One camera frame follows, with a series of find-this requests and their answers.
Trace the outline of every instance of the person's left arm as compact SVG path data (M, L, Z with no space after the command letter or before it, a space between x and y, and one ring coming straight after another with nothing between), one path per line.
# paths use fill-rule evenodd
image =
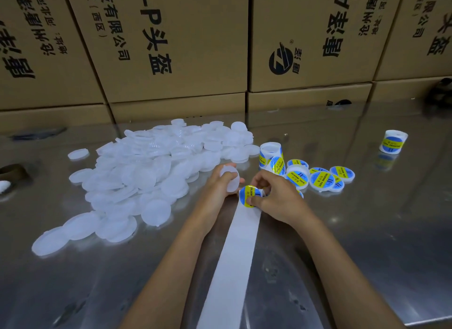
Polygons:
M154 274L145 284L119 329L178 329L202 241L212 229L227 184L237 177L218 165L207 180L195 209L184 223Z

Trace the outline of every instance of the white paper strip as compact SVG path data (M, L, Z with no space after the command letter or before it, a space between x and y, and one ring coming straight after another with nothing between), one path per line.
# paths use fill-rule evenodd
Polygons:
M237 205L197 329L239 329L260 213Z

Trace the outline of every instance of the reflective surface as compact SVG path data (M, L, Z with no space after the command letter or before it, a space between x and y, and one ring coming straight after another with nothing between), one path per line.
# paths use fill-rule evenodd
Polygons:
M187 119L190 124L244 120L243 115ZM305 199L406 324L452 316L452 121L425 116L413 102L375 103L253 113L254 143L282 144L286 160L310 166L344 165L356 173L340 194L311 189ZM161 122L125 124L150 128ZM388 160L378 146L384 132L409 134ZM47 258L31 253L45 230L89 210L85 191L69 175L93 167L95 149L118 136L112 126L76 127L52 138L12 142L0 137L0 165L22 163L32 180L0 197L0 327L113 329L168 249L208 173L190 184L163 228L139 227L125 243L90 236ZM67 154L88 148L71 162ZM250 180L257 158L239 166ZM236 207L228 199L198 260L183 327L195 328ZM263 214L251 266L241 328L329 328L331 315L302 240Z

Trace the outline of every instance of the brown object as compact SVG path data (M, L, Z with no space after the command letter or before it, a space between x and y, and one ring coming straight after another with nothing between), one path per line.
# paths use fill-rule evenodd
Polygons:
M106 105L66 106L0 112L0 132L111 123Z
M65 0L0 0L0 33L0 109L104 103Z
M28 178L27 171L18 163L0 168L0 180L7 180L11 183L17 183L18 181L26 178Z
M336 105L348 99L351 103L366 102L372 84L338 87L314 87L298 90L248 93L248 110L263 111L298 106Z
M393 101L400 99L424 99L429 91L443 78L451 76L439 76L435 78L376 81L373 83L370 101Z
M399 0L253 0L250 91L370 82Z
M248 0L70 0L110 103L245 92Z
M111 104L117 123L245 113L245 93Z
M375 80L452 74L451 0L402 0Z

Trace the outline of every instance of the person's left hand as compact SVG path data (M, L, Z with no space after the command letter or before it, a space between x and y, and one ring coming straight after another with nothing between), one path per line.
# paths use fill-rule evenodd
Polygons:
M237 166L235 163L227 163L228 166ZM218 213L223 206L223 202L228 195L233 195L240 190L240 187L234 192L227 192L227 184L237 177L237 173L226 172L220 177L220 171L224 164L216 166L212 175L207 179L206 185L201 191L195 209L192 212L192 219L196 220L204 230L204 235L212 229L217 220Z

